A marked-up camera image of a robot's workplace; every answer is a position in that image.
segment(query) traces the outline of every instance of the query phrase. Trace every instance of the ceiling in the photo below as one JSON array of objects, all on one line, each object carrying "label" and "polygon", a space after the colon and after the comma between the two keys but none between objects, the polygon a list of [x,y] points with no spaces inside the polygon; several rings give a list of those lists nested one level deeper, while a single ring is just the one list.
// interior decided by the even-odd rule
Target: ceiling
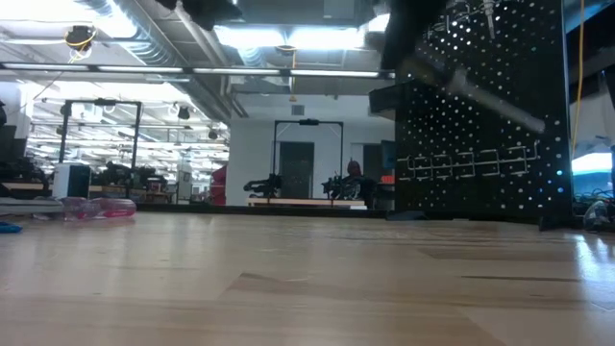
[{"label": "ceiling", "polygon": [[[612,1],[586,0],[585,3],[586,17],[590,17]],[[223,26],[219,27],[239,30],[236,32],[239,39],[243,38],[248,45],[253,43],[254,38],[240,30],[274,29],[284,42],[297,43],[295,46],[299,49],[293,57],[293,54],[282,54],[271,45],[254,49],[243,43],[227,44],[225,32],[204,32],[186,20],[182,10],[171,12],[154,0],[20,0],[0,12],[0,61],[69,62],[75,51],[64,43],[64,34],[73,25],[94,24],[99,31],[91,53],[88,52],[83,63],[194,67],[294,66],[374,71],[378,69],[380,57],[375,52],[360,49],[359,40],[356,40],[369,27],[361,24],[374,16],[370,4],[371,0],[238,0],[245,13],[245,21],[222,23]],[[567,29],[572,30],[578,25],[578,0],[564,0],[563,6]],[[297,33],[303,33],[304,40],[300,42]],[[311,40],[306,41],[305,38],[310,35]],[[57,75],[43,71],[0,71],[0,81],[15,80],[31,89],[32,94],[45,89],[35,100],[35,123],[60,121],[60,106],[62,99],[66,98],[104,97],[143,101],[143,123],[169,128],[143,131],[148,137],[140,141],[159,144],[148,144],[154,147],[152,150],[156,153],[139,160],[144,164],[172,166],[178,160],[179,154],[174,154],[179,152],[177,149],[182,148],[187,153],[190,149],[189,155],[200,162],[195,162],[195,165],[204,174],[228,158],[230,134],[223,123],[229,123],[231,118],[296,118],[290,115],[294,104],[305,106],[304,117],[357,123],[384,121],[370,116],[365,95],[374,88],[391,84],[388,81],[319,77],[295,80],[220,76],[162,78],[143,74],[66,72]],[[291,93],[297,95],[296,102],[289,102]],[[189,125],[191,130],[178,131],[177,107],[173,106],[176,103],[191,109],[190,120],[182,123]],[[93,113],[96,116],[103,114],[105,118],[115,121],[117,128],[123,128],[124,132],[126,127],[119,125],[128,126],[134,121],[134,113],[122,111],[121,107]],[[90,119],[100,121],[91,115],[72,121],[89,123]],[[37,145],[53,147],[54,140],[58,138],[56,128],[55,125],[36,126],[32,138],[39,140]],[[215,143],[201,142],[208,141],[211,128],[220,134],[220,139]],[[102,138],[104,143],[126,141],[125,136],[120,136],[118,129],[114,128],[71,127],[69,133],[73,143],[77,144],[79,140],[93,138]],[[178,139],[182,147],[174,145]],[[113,149],[106,154],[101,154],[96,145],[90,146],[94,148],[92,150],[98,150],[98,154],[93,155],[103,159],[125,160],[119,155],[122,148],[113,143],[109,145]],[[80,160],[95,159],[83,159],[84,151],[83,148],[75,151]]]}]

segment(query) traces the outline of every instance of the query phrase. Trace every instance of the black metal frame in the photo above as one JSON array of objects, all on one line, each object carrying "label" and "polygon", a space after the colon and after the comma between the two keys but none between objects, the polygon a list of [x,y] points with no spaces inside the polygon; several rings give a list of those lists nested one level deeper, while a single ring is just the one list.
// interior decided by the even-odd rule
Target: black metal frame
[{"label": "black metal frame", "polygon": [[[136,117],[135,117],[135,136],[133,138],[133,156],[131,159],[131,169],[133,172],[136,169],[136,150],[138,147],[138,135],[139,135],[139,126],[141,124],[141,116],[143,113],[143,103],[140,101],[118,101],[118,100],[107,100],[107,99],[97,99],[97,100],[65,100],[64,101],[64,112],[61,126],[61,142],[60,142],[60,157],[58,159],[59,163],[64,161],[64,155],[66,152],[66,135],[68,134],[68,118],[72,115],[72,106],[73,104],[81,103],[81,104],[91,104],[95,106],[106,106],[106,105],[129,105],[136,106]],[[131,183],[126,186],[126,198],[130,198],[131,187],[135,184],[135,173],[131,174]]]},{"label": "black metal frame", "polygon": [[470,81],[543,120],[547,132],[527,132],[463,95],[415,81],[374,91],[372,111],[396,110],[396,211],[572,215],[561,2],[509,1],[494,15],[501,20],[493,40],[479,15],[425,44],[454,62],[449,72],[462,66]]},{"label": "black metal frame", "polygon": [[344,123],[342,121],[320,121],[320,120],[276,120],[273,127],[273,164],[271,167],[271,173],[276,174],[276,163],[278,155],[278,125],[280,124],[299,124],[301,126],[319,126],[319,125],[339,125],[341,129],[340,134],[340,147],[339,147],[339,174],[342,174],[342,168],[344,166]]}]

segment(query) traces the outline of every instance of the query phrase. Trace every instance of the wooden floor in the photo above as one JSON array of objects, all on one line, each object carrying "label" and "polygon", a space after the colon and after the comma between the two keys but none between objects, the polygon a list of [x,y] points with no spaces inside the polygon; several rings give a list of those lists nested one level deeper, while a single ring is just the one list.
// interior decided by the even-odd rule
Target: wooden floor
[{"label": "wooden floor", "polygon": [[615,236],[140,213],[0,235],[2,346],[615,345]]}]

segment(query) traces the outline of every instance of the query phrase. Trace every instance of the door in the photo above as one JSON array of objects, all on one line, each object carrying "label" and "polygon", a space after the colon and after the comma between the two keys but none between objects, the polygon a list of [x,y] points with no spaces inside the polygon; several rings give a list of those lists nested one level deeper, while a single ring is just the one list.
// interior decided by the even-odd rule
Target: door
[{"label": "door", "polygon": [[282,198],[310,198],[314,176],[314,143],[281,142]]}]

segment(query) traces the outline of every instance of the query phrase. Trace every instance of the white wall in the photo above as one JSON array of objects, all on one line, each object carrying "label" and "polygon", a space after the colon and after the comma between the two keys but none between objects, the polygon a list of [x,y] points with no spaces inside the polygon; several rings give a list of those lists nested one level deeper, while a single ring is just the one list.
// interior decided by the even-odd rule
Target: white wall
[{"label": "white wall", "polygon": [[[576,115],[575,102],[570,106],[571,133],[575,129]],[[575,158],[591,153],[610,153],[611,145],[615,145],[615,109],[606,85],[602,85],[599,92],[581,100]]]},{"label": "white wall", "polygon": [[[266,179],[271,172],[273,156],[273,120],[236,119],[231,124],[231,148],[227,171],[227,205],[245,206],[250,194],[243,186],[253,180]],[[337,171],[339,173],[340,139],[339,127],[319,125],[316,127],[292,124],[283,130],[278,127],[278,141],[314,143],[313,198],[325,198],[321,183]],[[343,173],[357,146],[353,144],[380,143],[394,140],[395,124],[392,121],[380,124],[344,123]]]}]

